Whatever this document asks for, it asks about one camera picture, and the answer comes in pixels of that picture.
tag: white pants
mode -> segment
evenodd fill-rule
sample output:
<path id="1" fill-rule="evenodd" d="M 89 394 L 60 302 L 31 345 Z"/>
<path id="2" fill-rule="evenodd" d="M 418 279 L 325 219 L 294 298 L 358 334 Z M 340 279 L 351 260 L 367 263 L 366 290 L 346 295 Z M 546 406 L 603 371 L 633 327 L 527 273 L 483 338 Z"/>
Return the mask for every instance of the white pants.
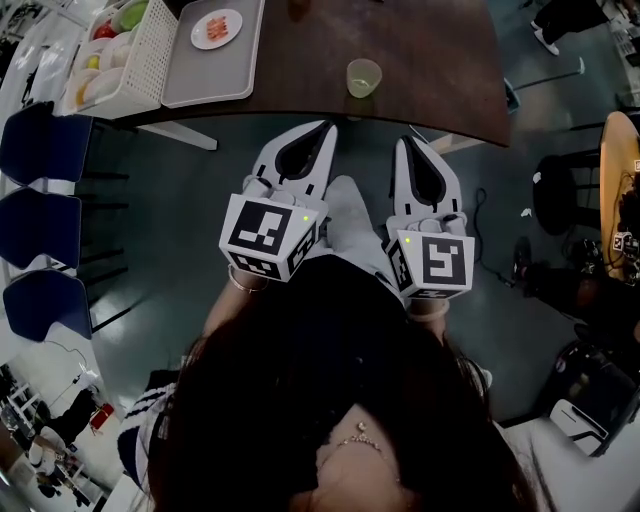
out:
<path id="1" fill-rule="evenodd" d="M 318 241 L 306 259 L 329 254 L 338 256 L 377 277 L 402 302 L 391 262 L 382 250 L 382 240 L 373 231 L 367 207 L 353 178 L 334 179 L 327 187 L 324 200 L 329 205 L 331 218 L 327 237 Z"/>

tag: wrist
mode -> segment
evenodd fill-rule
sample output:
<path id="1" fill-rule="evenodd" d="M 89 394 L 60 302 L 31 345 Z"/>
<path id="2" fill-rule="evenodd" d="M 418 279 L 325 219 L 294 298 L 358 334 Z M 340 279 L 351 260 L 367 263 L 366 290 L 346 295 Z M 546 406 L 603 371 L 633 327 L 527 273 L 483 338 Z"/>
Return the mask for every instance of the wrist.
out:
<path id="1" fill-rule="evenodd" d="M 269 281 L 265 277 L 260 277 L 251 272 L 245 272 L 244 270 L 238 270 L 237 268 L 231 268 L 231 273 L 238 284 L 254 290 L 264 288 Z"/>
<path id="2" fill-rule="evenodd" d="M 441 311 L 446 307 L 447 299 L 419 299 L 412 300 L 409 304 L 409 311 L 418 315 L 428 315 Z"/>

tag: striped sleeve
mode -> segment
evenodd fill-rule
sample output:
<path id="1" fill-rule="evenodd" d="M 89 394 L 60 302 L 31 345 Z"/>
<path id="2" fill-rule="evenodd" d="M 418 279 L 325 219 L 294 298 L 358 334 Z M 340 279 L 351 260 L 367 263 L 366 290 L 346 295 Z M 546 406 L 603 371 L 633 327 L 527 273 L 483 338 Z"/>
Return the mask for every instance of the striped sleeve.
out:
<path id="1" fill-rule="evenodd" d="M 164 438 L 166 410 L 175 391 L 179 371 L 151 373 L 142 396 L 127 412 L 118 435 L 118 453 L 122 465 L 144 492 L 148 490 L 147 467 L 154 439 Z"/>

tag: gray tray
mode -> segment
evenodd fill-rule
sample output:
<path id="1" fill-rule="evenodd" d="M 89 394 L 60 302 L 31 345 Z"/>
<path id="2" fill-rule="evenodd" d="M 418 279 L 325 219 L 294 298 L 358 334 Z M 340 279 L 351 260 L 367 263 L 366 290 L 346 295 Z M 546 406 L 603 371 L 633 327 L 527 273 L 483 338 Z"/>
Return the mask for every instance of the gray tray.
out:
<path id="1" fill-rule="evenodd" d="M 200 0 L 180 13 L 162 104 L 169 108 L 246 98 L 253 92 L 265 0 Z M 191 44 L 191 30 L 206 14 L 235 9 L 242 29 L 233 41 L 215 50 Z"/>

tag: round wooden tabletop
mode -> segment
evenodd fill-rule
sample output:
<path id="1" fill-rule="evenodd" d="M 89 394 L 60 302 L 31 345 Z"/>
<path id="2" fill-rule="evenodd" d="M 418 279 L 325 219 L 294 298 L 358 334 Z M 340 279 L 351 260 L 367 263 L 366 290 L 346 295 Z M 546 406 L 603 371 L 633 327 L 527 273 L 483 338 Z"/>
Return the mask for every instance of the round wooden tabletop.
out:
<path id="1" fill-rule="evenodd" d="M 626 115 L 613 112 L 600 146 L 600 229 L 605 269 L 619 280 L 624 280 L 625 258 L 612 244 L 620 222 L 620 198 L 633 188 L 636 161 L 640 161 L 638 131 Z"/>

